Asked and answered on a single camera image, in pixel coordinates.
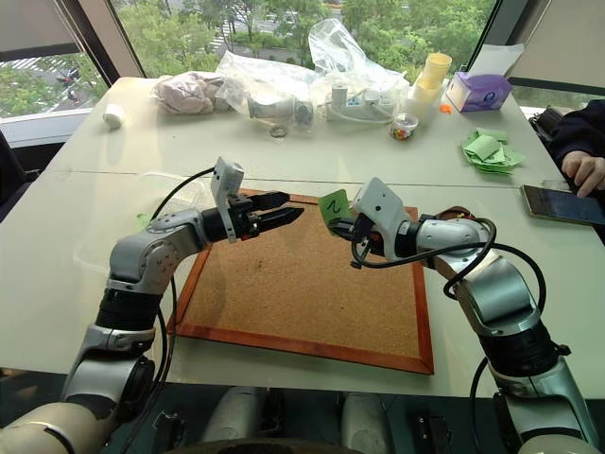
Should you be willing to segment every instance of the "person's arm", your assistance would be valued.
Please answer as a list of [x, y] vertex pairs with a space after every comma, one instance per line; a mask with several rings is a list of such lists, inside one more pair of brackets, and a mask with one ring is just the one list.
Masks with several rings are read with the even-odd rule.
[[578, 197], [605, 189], [605, 101], [566, 115], [553, 136], [548, 151], [579, 188]]

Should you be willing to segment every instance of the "person's hand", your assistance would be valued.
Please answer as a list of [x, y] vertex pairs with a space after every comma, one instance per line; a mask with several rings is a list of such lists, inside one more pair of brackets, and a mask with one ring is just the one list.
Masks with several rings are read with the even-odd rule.
[[579, 187], [578, 197], [586, 197], [595, 189], [605, 189], [605, 159], [585, 151], [571, 151], [563, 158], [561, 170]]

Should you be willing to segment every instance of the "cork board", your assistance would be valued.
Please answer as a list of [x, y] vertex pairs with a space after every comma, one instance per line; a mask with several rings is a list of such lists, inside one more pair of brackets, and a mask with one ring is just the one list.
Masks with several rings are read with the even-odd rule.
[[198, 255], [177, 333], [433, 374], [422, 266], [353, 269], [317, 199], [291, 199], [305, 210], [292, 224]]

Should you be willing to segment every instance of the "wooden frame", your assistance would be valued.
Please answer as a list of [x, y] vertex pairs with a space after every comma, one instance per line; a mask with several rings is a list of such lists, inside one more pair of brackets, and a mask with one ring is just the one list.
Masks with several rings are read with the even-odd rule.
[[[248, 190], [242, 192], [253, 194], [256, 191]], [[317, 199], [306, 196], [293, 195], [291, 196], [291, 200], [299, 203], [317, 204]], [[407, 207], [406, 210], [413, 218], [418, 217], [416, 208]], [[191, 269], [191, 272], [189, 273], [189, 276], [187, 277], [185, 285], [182, 289], [177, 307], [177, 334], [186, 337], [206, 339], [209, 341], [222, 341], [253, 347], [287, 351], [291, 353], [312, 355], [316, 357], [377, 365], [380, 367], [416, 372], [420, 374], [434, 373], [433, 350], [428, 321], [428, 308], [426, 305], [426, 292], [424, 289], [424, 271], [422, 265], [419, 263], [412, 264], [414, 294], [416, 297], [415, 306], [418, 331], [418, 351], [420, 353], [418, 358], [414, 358], [361, 350], [341, 345], [328, 345], [308, 340], [293, 340], [272, 335], [184, 323], [183, 317], [194, 294], [196, 285], [199, 281], [199, 276], [201, 275], [210, 252], [211, 249], [208, 249], [207, 251], [198, 254], [193, 268]], [[173, 319], [170, 320], [168, 327], [171, 331], [174, 330]]]

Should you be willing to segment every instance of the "dark sleeve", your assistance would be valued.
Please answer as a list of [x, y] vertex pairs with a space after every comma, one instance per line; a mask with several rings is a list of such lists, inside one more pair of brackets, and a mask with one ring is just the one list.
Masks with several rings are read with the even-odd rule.
[[557, 166], [574, 150], [605, 158], [605, 100], [590, 101], [586, 108], [568, 113], [554, 129], [548, 152]]

